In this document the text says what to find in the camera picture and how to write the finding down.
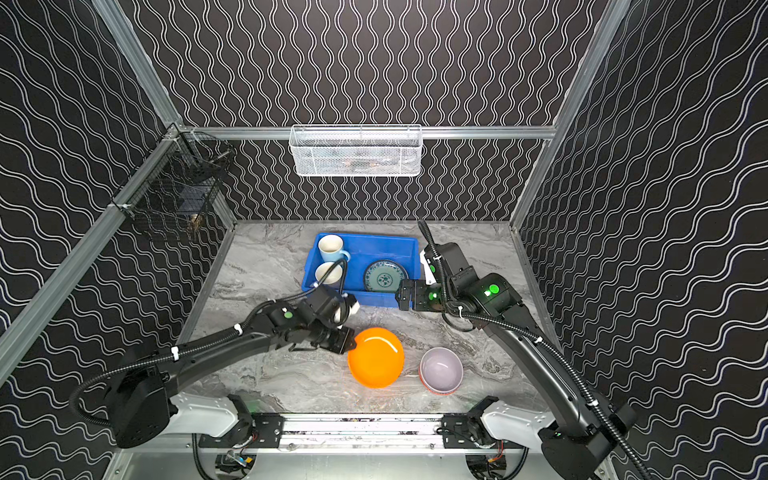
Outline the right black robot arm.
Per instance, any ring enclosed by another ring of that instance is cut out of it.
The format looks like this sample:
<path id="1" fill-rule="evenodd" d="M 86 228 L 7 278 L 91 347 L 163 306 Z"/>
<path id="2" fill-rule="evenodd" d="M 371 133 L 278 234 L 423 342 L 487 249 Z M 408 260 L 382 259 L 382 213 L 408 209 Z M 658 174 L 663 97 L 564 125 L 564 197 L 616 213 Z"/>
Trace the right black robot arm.
<path id="1" fill-rule="evenodd" d="M 455 243 L 435 242 L 425 220 L 423 280 L 404 280 L 396 293 L 404 311 L 438 313 L 462 333 L 481 330 L 515 362 L 548 406 L 541 413 L 507 405 L 496 397 L 478 403 L 469 426 L 451 436 L 488 443 L 510 441 L 543 455 L 563 479 L 590 479 L 620 449 L 643 479 L 651 474 L 627 440 L 636 422 L 629 405 L 616 407 L 594 391 L 537 325 L 521 295 L 501 275 L 479 276 Z"/>

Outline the light blue mug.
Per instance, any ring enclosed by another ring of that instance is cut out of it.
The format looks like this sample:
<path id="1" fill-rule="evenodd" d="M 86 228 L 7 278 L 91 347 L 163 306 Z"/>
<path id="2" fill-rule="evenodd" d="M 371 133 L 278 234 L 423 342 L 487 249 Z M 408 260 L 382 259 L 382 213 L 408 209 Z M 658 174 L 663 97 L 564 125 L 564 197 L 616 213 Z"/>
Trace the light blue mug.
<path id="1" fill-rule="evenodd" d="M 317 243 L 318 251 L 324 262 L 335 262 L 340 259 L 349 261 L 351 255 L 344 249 L 344 239 L 335 234 L 324 235 Z"/>

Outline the orange plate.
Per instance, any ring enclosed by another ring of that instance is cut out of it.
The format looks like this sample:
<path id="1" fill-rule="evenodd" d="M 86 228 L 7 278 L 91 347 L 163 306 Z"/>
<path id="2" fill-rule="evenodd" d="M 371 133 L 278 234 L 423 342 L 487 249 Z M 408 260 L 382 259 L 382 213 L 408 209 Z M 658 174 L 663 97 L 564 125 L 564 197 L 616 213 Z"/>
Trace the orange plate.
<path id="1" fill-rule="evenodd" d="M 405 365 L 401 341 L 391 331 L 369 328 L 355 337 L 356 347 L 347 354 L 349 370 L 361 385 L 380 389 L 393 384 Z"/>

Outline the green patterned plate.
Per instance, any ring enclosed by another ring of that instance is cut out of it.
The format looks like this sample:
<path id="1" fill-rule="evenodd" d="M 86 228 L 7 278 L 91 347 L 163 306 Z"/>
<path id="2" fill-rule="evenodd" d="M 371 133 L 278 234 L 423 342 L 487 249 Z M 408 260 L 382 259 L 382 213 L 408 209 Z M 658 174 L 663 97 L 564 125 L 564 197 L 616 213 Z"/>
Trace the green patterned plate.
<path id="1" fill-rule="evenodd" d="M 366 291 L 395 293 L 403 280 L 409 279 L 407 270 L 393 260 L 377 260 L 364 271 L 363 284 Z"/>

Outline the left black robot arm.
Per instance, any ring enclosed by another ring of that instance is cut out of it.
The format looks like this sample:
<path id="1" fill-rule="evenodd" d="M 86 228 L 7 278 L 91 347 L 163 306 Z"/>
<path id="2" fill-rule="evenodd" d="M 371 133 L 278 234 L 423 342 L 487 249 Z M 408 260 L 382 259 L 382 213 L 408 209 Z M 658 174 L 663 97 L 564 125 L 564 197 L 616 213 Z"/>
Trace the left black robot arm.
<path id="1" fill-rule="evenodd" d="M 249 357 L 295 350 L 302 343 L 345 354 L 356 346 L 346 322 L 359 308 L 342 286 L 317 281 L 307 291 L 259 304 L 227 329 L 168 348 L 129 352 L 117 367 L 76 386 L 68 407 L 81 420 L 108 428 L 122 449 L 171 433 L 233 435 L 242 441 L 251 418 L 242 400 L 231 395 L 206 406 L 184 401 L 184 389 Z"/>

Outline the lavender bowl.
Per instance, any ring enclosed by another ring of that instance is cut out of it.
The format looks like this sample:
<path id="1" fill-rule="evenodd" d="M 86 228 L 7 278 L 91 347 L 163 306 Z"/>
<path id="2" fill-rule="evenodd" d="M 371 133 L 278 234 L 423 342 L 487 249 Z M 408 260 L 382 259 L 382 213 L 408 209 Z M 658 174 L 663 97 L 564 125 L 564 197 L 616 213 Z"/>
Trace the lavender bowl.
<path id="1" fill-rule="evenodd" d="M 424 387 L 437 395 L 450 395 L 460 386 L 464 367 L 458 355 L 445 347 L 434 347 L 422 356 L 419 378 Z"/>

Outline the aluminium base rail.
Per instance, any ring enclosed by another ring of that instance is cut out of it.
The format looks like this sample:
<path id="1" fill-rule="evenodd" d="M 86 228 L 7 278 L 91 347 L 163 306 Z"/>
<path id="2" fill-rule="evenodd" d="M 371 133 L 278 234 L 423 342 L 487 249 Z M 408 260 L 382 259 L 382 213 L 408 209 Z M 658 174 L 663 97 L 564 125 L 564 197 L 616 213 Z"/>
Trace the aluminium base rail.
<path id="1" fill-rule="evenodd" d="M 465 414 L 259 415 L 259 432 L 247 452 L 278 454 L 490 454 L 505 447 L 542 451 L 539 431 L 554 424 L 550 412 L 502 403 L 481 415 L 489 438 L 472 440 Z"/>

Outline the purple cream mug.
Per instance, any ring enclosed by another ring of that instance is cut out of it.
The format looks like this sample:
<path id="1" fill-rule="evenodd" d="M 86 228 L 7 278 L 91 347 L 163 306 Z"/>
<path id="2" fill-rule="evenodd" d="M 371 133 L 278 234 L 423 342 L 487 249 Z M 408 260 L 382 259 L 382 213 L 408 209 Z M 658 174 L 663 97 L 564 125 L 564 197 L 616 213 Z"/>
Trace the purple cream mug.
<path id="1" fill-rule="evenodd" d="M 341 264 L 334 262 L 321 263 L 314 271 L 314 279 L 317 284 L 324 284 L 332 288 L 337 288 L 340 283 L 344 269 Z"/>

